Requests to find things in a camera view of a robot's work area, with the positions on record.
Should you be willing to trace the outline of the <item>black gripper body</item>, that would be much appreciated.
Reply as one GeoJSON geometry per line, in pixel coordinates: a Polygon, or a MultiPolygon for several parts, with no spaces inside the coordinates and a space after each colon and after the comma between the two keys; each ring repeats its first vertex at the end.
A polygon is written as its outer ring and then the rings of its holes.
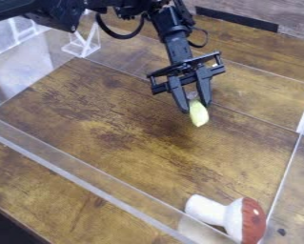
{"type": "Polygon", "coordinates": [[[197,70],[199,67],[207,68],[211,72],[211,79],[226,71],[219,51],[198,57],[194,56],[183,31],[167,35],[163,41],[170,58],[170,66],[147,75],[151,80],[154,94],[170,92],[170,76],[176,76],[180,79],[182,86],[185,86],[191,83],[197,84],[197,70]]]}

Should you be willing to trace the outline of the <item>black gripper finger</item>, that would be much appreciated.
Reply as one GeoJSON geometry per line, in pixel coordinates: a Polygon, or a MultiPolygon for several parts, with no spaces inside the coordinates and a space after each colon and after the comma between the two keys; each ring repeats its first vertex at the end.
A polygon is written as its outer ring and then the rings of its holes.
{"type": "Polygon", "coordinates": [[[197,70],[197,89],[203,105],[207,107],[211,103],[211,72],[206,67],[199,67],[197,70]]]}
{"type": "Polygon", "coordinates": [[[180,79],[176,76],[168,77],[170,92],[183,113],[190,112],[190,106],[187,102],[186,92],[180,84],[180,79]]]}

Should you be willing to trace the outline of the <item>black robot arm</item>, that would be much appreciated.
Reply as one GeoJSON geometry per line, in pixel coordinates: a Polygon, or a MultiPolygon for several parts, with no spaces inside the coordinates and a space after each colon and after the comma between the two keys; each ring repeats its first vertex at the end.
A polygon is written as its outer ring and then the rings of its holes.
{"type": "Polygon", "coordinates": [[[148,74],[152,93],[172,94],[180,111],[190,112],[183,86],[194,83],[202,104],[209,106],[213,102],[211,79],[226,71],[226,67],[219,51],[199,57],[193,55],[191,50],[198,45],[189,36],[198,27],[182,0],[0,0],[0,21],[22,16],[52,29],[74,32],[86,10],[96,13],[100,28],[120,40],[134,38],[140,31],[114,32],[102,19],[110,10],[123,20],[138,18],[143,23],[152,23],[171,62],[168,67],[148,74]]]}

